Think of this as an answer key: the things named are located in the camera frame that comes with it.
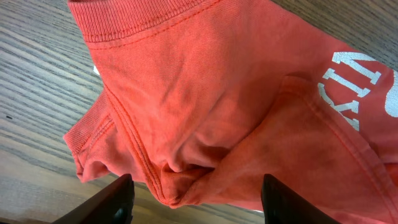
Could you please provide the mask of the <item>red FRAM t-shirt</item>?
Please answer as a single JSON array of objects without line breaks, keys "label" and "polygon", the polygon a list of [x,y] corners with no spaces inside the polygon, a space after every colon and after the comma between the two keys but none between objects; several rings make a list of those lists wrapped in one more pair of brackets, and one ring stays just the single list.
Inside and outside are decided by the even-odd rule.
[{"label": "red FRAM t-shirt", "polygon": [[69,1],[104,83],[82,182],[260,210],[272,174],[341,223],[397,222],[397,72],[271,1]]}]

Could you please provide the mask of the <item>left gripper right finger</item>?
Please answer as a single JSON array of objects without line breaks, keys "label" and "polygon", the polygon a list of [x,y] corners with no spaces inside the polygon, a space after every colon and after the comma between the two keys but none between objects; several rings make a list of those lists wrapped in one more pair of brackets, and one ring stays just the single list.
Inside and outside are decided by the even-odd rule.
[{"label": "left gripper right finger", "polygon": [[339,224],[271,174],[261,190],[265,224]]}]

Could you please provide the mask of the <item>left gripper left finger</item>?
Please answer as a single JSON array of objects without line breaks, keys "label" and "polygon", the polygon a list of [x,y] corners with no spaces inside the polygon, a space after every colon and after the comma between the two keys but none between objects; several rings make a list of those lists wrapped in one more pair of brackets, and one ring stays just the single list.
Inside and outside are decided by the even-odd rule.
[{"label": "left gripper left finger", "polygon": [[130,224],[134,182],[124,174],[53,224]]}]

